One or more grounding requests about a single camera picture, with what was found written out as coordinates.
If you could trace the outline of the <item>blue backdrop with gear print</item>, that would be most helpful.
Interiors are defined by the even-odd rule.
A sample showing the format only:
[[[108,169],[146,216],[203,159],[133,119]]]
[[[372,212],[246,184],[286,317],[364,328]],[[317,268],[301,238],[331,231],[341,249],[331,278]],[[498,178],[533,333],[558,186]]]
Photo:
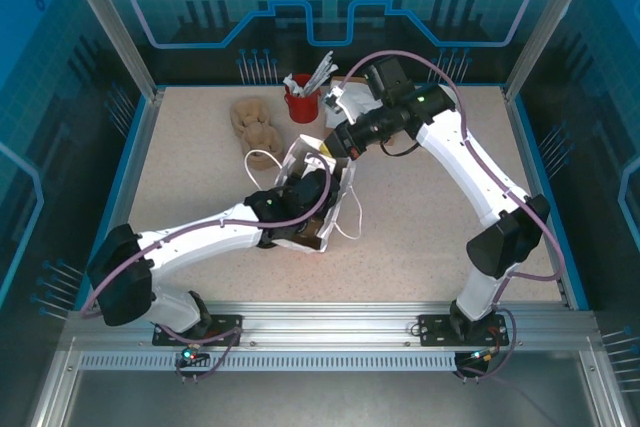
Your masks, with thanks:
[[[160,84],[266,84],[413,51],[458,83],[503,83],[549,0],[112,0]]]

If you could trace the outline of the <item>blue printed side panel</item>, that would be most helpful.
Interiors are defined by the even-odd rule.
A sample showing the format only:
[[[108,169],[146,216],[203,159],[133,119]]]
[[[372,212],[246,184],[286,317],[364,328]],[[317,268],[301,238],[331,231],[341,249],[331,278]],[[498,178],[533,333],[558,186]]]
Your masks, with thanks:
[[[640,0],[571,0],[520,99],[571,277],[640,399]]]
[[[141,95],[87,0],[0,0],[0,427],[27,427]]]

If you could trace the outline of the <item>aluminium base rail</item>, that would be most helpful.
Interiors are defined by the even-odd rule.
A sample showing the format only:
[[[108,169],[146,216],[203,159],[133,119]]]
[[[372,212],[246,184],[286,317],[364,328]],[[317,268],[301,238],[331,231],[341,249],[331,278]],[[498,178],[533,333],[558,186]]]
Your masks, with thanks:
[[[213,314],[243,318],[240,347],[258,351],[416,350],[410,327],[422,314],[446,316],[446,302],[210,302]],[[595,315],[559,302],[507,302],[515,320],[509,337],[518,352],[586,351],[603,347]],[[58,347],[78,351],[148,349],[154,327],[135,321],[108,327],[68,316]]]

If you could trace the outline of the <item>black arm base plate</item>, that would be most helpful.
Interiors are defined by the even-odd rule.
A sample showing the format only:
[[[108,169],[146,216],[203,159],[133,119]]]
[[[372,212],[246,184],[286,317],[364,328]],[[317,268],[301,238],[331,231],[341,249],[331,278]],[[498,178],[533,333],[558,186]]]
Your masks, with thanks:
[[[495,313],[482,320],[458,321],[450,315],[420,315],[418,336],[422,347],[508,346],[505,318]]]
[[[194,326],[186,332],[180,333],[180,337],[189,339],[189,344],[195,343],[205,347],[238,346],[240,340],[234,340],[234,333],[228,334],[234,328],[243,327],[244,317],[238,314],[213,315],[208,327]],[[158,325],[155,326],[152,336],[152,345],[156,347],[179,347],[186,343],[176,339],[165,332]]]

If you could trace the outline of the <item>aluminium frame post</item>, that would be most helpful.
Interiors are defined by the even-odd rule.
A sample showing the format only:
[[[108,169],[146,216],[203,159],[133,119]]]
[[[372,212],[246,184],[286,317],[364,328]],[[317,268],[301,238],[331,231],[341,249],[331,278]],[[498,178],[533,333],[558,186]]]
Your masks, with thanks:
[[[504,97],[514,103],[573,0],[549,0],[505,84]]]
[[[147,101],[156,101],[158,87],[112,0],[86,0],[113,44],[136,87]]]

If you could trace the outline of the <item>paper bag with red print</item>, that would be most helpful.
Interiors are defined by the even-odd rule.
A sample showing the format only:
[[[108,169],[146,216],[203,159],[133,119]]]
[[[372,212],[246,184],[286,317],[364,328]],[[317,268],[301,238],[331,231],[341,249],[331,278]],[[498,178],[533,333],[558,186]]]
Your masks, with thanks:
[[[354,193],[353,180],[355,177],[355,163],[349,159],[334,158],[332,156],[323,155],[319,151],[319,147],[322,143],[323,142],[319,139],[307,135],[301,135],[294,141],[287,153],[284,154],[284,159],[281,162],[278,162],[271,154],[264,152],[264,154],[268,155],[276,163],[275,167],[278,168],[278,173],[272,187],[259,187],[257,192],[267,191],[277,186],[283,186],[285,181],[293,174],[304,176],[305,174],[308,174],[316,169],[321,169],[324,171],[325,186],[317,203],[302,216],[288,221],[274,223],[260,222],[258,220],[263,224],[263,226],[260,228],[260,237],[257,241],[257,244],[259,243],[261,234],[263,233],[263,229],[265,228],[295,226],[296,224],[302,223],[305,220],[309,219],[322,206],[325,199],[328,197],[330,178],[332,175],[334,175],[339,181],[340,189],[337,202],[332,208],[329,209],[325,222],[320,229],[319,234],[322,239],[321,246],[302,247],[295,246],[290,241],[276,240],[276,247],[284,247],[304,253],[323,253],[328,247],[330,235],[335,231],[340,232],[344,237],[350,240],[357,240],[360,237],[359,234],[349,235],[346,232],[343,232],[342,228],[338,224],[338,217],[340,214],[342,201],[344,200],[346,195]],[[249,155],[253,153],[254,150],[251,150],[248,154],[244,155],[244,167],[248,175],[251,175],[252,171],[254,170],[249,167],[247,163]]]

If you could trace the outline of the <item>brown pulp cup carrier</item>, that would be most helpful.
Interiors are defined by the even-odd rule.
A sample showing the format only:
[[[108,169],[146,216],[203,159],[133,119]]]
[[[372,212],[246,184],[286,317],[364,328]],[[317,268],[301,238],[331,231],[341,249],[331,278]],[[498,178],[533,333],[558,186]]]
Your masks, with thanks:
[[[266,101],[259,97],[246,97],[230,107],[230,119],[236,137],[244,154],[249,155],[248,166],[257,171],[275,167],[276,163],[264,152],[271,154],[278,162],[284,159],[284,141],[271,123],[271,115]]]

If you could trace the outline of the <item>red straw holder cup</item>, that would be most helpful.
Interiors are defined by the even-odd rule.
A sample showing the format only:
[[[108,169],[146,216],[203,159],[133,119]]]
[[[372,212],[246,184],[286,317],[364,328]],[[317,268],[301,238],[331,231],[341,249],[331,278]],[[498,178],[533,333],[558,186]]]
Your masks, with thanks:
[[[310,79],[310,74],[295,74],[293,78],[303,88]],[[319,114],[319,98],[320,89],[316,90],[308,97],[294,97],[288,93],[285,87],[284,101],[288,107],[289,117],[292,121],[299,124],[308,124],[313,122]]]

